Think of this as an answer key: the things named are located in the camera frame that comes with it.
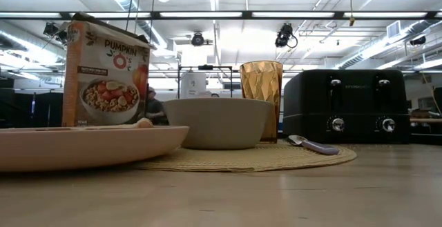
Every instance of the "black toaster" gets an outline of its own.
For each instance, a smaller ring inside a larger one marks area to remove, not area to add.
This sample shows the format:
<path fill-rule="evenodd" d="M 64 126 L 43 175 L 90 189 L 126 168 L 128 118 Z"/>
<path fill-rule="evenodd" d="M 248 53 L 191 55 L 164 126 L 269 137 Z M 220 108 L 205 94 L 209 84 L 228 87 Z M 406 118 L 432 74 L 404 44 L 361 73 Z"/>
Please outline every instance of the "black toaster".
<path fill-rule="evenodd" d="M 286 135 L 317 142 L 407 143 L 410 117 L 398 70 L 307 70 L 284 87 Z"/>

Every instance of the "cereal bowl image on box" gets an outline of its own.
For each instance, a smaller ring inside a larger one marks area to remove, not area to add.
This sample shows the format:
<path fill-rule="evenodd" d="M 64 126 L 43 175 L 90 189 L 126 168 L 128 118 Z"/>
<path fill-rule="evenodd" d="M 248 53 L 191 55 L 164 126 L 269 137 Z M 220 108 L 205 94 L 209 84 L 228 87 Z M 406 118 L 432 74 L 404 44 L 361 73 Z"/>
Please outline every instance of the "cereal bowl image on box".
<path fill-rule="evenodd" d="M 80 91 L 83 107 L 96 120 L 108 125 L 132 119 L 140 103 L 140 92 L 133 84 L 114 79 L 94 79 Z"/>

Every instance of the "beige plate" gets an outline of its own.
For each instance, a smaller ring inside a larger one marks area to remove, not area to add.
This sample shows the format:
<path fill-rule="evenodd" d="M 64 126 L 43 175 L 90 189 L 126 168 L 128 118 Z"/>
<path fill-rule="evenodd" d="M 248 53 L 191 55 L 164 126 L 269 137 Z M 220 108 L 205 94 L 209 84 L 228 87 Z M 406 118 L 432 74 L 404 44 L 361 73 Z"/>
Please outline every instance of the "beige plate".
<path fill-rule="evenodd" d="M 0 130 L 0 172 L 90 168 L 164 155 L 189 127 Z"/>

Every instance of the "woven placemat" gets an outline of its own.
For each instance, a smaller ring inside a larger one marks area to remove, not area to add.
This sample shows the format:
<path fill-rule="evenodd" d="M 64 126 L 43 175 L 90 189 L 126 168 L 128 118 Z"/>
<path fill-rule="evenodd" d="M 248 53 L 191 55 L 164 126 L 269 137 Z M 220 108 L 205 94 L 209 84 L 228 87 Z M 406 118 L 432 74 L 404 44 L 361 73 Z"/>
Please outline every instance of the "woven placemat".
<path fill-rule="evenodd" d="M 191 150 L 178 148 L 169 155 L 134 164 L 135 168 L 167 171 L 259 172 L 330 166 L 356 158 L 341 146 L 337 155 L 321 155 L 287 143 L 258 144 L 246 150 Z"/>

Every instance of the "cereal box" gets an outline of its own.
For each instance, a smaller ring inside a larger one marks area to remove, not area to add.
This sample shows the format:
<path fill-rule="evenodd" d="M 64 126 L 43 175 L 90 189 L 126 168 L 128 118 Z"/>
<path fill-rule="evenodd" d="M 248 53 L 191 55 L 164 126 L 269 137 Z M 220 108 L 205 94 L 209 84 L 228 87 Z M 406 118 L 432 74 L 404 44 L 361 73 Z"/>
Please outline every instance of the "cereal box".
<path fill-rule="evenodd" d="M 116 27 L 82 20 L 68 27 L 63 125 L 136 122 L 144 114 L 152 46 Z"/>

